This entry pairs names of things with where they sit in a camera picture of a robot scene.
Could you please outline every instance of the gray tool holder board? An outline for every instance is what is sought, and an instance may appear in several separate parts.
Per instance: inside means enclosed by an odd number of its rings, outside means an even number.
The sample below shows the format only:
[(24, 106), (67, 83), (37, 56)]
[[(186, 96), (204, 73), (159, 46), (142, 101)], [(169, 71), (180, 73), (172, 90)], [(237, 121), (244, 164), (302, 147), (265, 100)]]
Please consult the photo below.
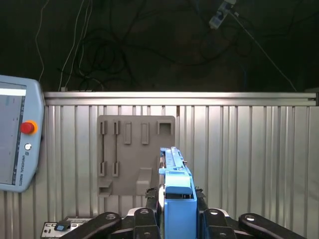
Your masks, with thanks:
[(160, 148), (174, 145), (174, 117), (99, 116), (99, 196), (144, 195), (159, 183)]

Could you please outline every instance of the red emergency stop button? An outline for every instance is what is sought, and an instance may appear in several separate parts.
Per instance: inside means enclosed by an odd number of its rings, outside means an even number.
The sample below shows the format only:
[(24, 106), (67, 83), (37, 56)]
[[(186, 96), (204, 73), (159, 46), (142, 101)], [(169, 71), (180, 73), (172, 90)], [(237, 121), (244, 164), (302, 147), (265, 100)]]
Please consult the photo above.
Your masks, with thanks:
[(32, 124), (31, 122), (23, 122), (20, 126), (21, 133), (32, 134), (34, 130), (34, 124)]

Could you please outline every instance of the corrugated metal wall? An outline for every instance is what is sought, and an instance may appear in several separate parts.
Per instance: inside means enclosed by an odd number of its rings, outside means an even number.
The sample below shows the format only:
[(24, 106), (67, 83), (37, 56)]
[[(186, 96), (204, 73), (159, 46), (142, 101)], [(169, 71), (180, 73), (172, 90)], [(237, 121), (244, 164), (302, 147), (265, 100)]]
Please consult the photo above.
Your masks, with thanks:
[(0, 238), (35, 239), (45, 221), (102, 211), (125, 215), (145, 203), (131, 196), (98, 199), (99, 115), (174, 116), (176, 146), (210, 207), (223, 208), (233, 217), (254, 212), (310, 239), (319, 238), (318, 107), (77, 102), (48, 103), (33, 184), (22, 194), (0, 192)]

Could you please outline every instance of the metal sheet panel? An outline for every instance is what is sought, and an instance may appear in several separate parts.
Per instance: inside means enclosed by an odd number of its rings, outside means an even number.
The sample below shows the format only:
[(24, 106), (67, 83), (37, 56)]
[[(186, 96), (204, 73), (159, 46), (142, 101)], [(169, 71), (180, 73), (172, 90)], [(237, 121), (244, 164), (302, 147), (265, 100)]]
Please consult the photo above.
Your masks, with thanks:
[(319, 238), (319, 108), (314, 94), (48, 93), (39, 170), (0, 192), (0, 238), (35, 239), (45, 221), (125, 215), (136, 196), (97, 197), (99, 115), (176, 118), (176, 146), (210, 207), (255, 212)]

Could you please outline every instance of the blue connector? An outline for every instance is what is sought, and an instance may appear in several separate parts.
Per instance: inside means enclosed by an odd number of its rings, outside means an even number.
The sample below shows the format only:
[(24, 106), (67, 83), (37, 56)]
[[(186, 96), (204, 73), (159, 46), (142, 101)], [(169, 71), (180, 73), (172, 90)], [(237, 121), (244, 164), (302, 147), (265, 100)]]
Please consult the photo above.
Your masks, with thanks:
[(165, 168), (164, 175), (164, 238), (196, 239), (197, 197), (190, 170), (184, 165), (184, 158), (175, 148), (161, 148)]

